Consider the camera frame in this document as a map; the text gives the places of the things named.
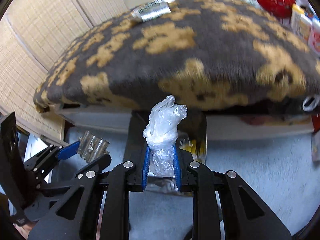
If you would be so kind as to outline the yellow snack wrapper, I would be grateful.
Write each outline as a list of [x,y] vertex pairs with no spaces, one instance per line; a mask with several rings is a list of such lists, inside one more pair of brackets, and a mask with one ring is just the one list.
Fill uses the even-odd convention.
[[203,164],[206,163],[207,148],[204,140],[197,141],[193,139],[184,146],[184,150],[189,151],[195,161]]

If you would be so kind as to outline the clear plastic bag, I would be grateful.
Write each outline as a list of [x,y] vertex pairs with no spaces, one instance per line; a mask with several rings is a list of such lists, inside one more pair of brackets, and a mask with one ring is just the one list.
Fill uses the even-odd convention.
[[173,95],[157,103],[149,115],[143,137],[151,150],[150,168],[157,177],[173,177],[173,146],[178,139],[178,124],[187,117],[187,107],[175,103]]

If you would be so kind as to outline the dark grey trash bin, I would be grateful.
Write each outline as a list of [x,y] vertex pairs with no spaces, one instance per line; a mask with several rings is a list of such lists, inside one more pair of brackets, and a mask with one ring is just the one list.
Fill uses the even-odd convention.
[[192,196],[196,178],[187,168],[192,161],[206,163],[206,130],[206,116],[183,106],[133,111],[123,157],[136,167],[129,189]]

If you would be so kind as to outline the silver foil wrapper strip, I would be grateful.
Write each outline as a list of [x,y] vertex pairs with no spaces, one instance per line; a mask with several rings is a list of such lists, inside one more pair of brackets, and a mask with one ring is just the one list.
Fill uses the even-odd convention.
[[136,22],[146,22],[171,13],[169,4],[175,0],[154,0],[138,6],[131,11],[131,17]]

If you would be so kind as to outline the brown teddy bear blanket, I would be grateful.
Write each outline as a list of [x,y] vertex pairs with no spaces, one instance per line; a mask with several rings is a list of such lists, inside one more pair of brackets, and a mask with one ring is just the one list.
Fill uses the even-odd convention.
[[268,12],[241,0],[175,0],[169,9],[140,23],[124,13],[76,38],[36,89],[36,109],[151,109],[173,95],[207,111],[319,93],[319,60]]

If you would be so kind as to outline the woven bamboo screen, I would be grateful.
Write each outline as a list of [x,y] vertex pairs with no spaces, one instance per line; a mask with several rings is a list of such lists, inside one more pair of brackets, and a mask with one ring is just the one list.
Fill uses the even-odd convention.
[[35,109],[35,89],[78,36],[124,12],[124,0],[1,0],[1,113],[63,144],[64,120]]

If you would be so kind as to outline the white pink wipes canister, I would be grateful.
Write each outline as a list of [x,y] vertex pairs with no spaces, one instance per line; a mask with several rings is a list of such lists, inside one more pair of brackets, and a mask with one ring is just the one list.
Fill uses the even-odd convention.
[[314,17],[312,19],[312,26],[308,39],[308,45],[313,52],[319,57],[320,56],[320,22],[319,19]]

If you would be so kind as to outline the white bottle yellow cap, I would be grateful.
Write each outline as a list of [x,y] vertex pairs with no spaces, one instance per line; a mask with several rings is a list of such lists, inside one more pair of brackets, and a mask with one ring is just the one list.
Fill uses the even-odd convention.
[[305,11],[294,4],[292,6],[291,15],[291,29],[293,32],[307,42],[310,36],[311,27],[312,21],[305,15]]

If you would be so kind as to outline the red gift bag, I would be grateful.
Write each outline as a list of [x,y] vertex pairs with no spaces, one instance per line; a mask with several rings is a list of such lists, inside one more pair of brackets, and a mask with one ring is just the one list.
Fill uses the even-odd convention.
[[260,6],[277,18],[289,18],[295,0],[257,0]]

